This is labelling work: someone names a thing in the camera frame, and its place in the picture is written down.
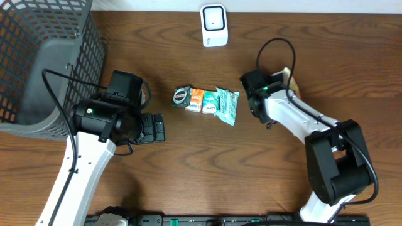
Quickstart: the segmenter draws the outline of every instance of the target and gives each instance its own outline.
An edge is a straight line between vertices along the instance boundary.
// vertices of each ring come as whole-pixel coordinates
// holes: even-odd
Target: wooden table
[[[167,215],[265,215],[296,212],[307,201],[303,144],[281,125],[254,118],[239,77],[255,68],[261,45],[281,36],[295,46],[303,100],[323,114],[357,121],[365,135],[380,193],[343,213],[367,214],[373,225],[402,223],[402,23],[399,15],[228,13],[229,43],[204,48],[199,13],[94,12],[113,70],[145,79],[146,112],[163,113],[166,142],[136,147],[107,165],[89,213],[120,205]],[[284,43],[261,64],[290,65]],[[170,106],[175,87],[240,92],[234,127],[211,115]],[[57,177],[65,142],[2,133],[0,225],[33,225]],[[372,186],[356,199],[367,198]]]

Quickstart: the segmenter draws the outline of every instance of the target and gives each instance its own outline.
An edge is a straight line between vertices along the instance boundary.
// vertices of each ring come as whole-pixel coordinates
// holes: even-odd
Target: laundry basket
[[[99,83],[105,51],[91,0],[0,0],[0,131],[65,140],[66,125],[41,72]],[[67,115],[97,88],[47,74]]]

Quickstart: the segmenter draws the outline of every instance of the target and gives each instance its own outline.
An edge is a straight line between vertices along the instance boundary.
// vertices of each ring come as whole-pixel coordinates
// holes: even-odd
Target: white device
[[[209,4],[202,6],[201,27],[202,43],[205,47],[224,46],[227,44],[229,32],[225,6]]]

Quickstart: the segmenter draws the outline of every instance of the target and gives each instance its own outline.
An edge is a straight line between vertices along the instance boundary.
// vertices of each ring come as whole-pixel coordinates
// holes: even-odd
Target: snack package
[[[204,97],[204,91],[202,89],[193,89],[190,106],[187,106],[185,109],[194,112],[201,112],[203,97]]]
[[[237,100],[239,92],[232,93],[228,90],[216,88],[219,94],[219,110],[215,113],[222,121],[234,126],[236,121]]]
[[[175,94],[173,94],[173,100],[171,101],[171,105],[174,107],[189,106],[192,93],[193,88],[191,87],[181,87],[175,89]]]
[[[218,92],[205,91],[204,102],[202,104],[202,113],[215,114],[219,109],[219,95]]]

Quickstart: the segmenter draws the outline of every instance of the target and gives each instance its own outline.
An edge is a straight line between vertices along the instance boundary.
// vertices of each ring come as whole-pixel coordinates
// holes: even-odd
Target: black cable
[[[71,145],[72,145],[72,151],[73,151],[73,163],[71,165],[71,169],[70,169],[70,171],[68,173],[68,176],[67,176],[66,182],[64,184],[64,187],[62,189],[62,192],[60,193],[60,196],[58,197],[55,209],[53,210],[52,216],[50,217],[50,220],[49,220],[48,225],[53,225],[53,222],[54,222],[54,220],[56,218],[58,209],[60,208],[60,205],[62,204],[62,201],[63,201],[63,197],[64,197],[64,195],[65,195],[65,193],[67,191],[68,185],[70,184],[72,176],[75,173],[75,170],[76,170],[75,167],[77,166],[78,152],[77,152],[77,145],[75,143],[75,139],[74,139],[74,136],[73,136],[73,130],[71,128],[70,123],[68,122],[68,117],[67,117],[65,111],[63,110],[63,107],[60,105],[55,93],[53,92],[52,88],[50,87],[48,79],[46,77],[46,73],[52,73],[52,74],[57,75],[59,77],[67,78],[69,80],[73,80],[73,81],[76,81],[76,82],[79,82],[79,83],[82,83],[82,84],[92,85],[92,86],[103,88],[103,89],[106,89],[107,87],[103,87],[101,85],[97,85],[97,84],[94,84],[94,83],[84,82],[84,81],[81,81],[81,80],[78,80],[78,79],[75,79],[75,78],[71,78],[71,77],[68,77],[68,76],[63,75],[63,74],[58,73],[58,72],[54,72],[54,71],[49,70],[49,69],[43,69],[42,70],[43,83],[45,83],[46,89],[48,90],[50,97],[54,101],[58,111],[60,112],[60,114],[63,117],[64,122],[66,123],[67,131],[68,131],[68,135],[70,136]]]
[[[298,105],[294,100],[293,97],[290,96],[289,94],[289,87],[290,87],[290,80],[293,76],[293,72],[295,70],[295,64],[296,64],[296,52],[295,52],[295,48],[293,47],[293,45],[290,43],[290,41],[288,41],[287,39],[284,38],[273,38],[269,41],[267,41],[263,47],[260,49],[258,56],[257,56],[257,69],[259,70],[259,57],[261,56],[262,51],[264,50],[265,46],[267,46],[268,44],[270,44],[272,41],[276,41],[276,40],[281,40],[284,41],[285,43],[287,43],[289,45],[289,47],[291,48],[291,51],[293,53],[293,63],[291,66],[291,70],[290,70],[290,75],[288,78],[288,82],[286,85],[286,97],[287,99],[294,105],[296,106],[298,109],[300,109],[302,112],[306,113],[308,116],[312,117],[313,119],[315,119],[317,122],[321,122],[322,124],[324,124],[325,126],[331,128],[332,130],[334,130],[338,135],[340,135],[346,142],[348,142],[351,146],[353,146],[357,152],[359,153],[359,155],[363,158],[363,160],[366,162],[367,167],[369,168],[370,174],[372,176],[372,180],[374,183],[374,192],[372,194],[372,196],[366,200],[361,200],[361,201],[350,201],[350,202],[344,202],[342,204],[340,204],[339,209],[336,211],[336,213],[331,217],[331,219],[328,221],[329,223],[332,222],[336,216],[339,214],[339,212],[345,208],[346,205],[360,205],[360,204],[367,204],[369,202],[372,202],[374,199],[376,199],[377,195],[378,195],[378,190],[379,190],[379,185],[378,185],[378,178],[377,178],[377,174],[374,170],[374,167],[372,166],[372,164],[370,163],[370,161],[367,159],[367,157],[364,155],[364,153],[362,152],[362,150],[358,147],[358,145],[349,137],[347,137],[342,131],[340,131],[338,128],[336,128],[335,126],[329,124],[326,121],[322,120],[322,116],[315,116],[314,114],[312,114],[311,112],[307,111],[306,109],[304,109],[302,106]]]
[[[293,226],[337,226],[331,223],[302,222],[302,221],[286,221],[286,220],[270,220],[266,222],[246,223],[242,226],[270,226],[270,225],[293,225]]]

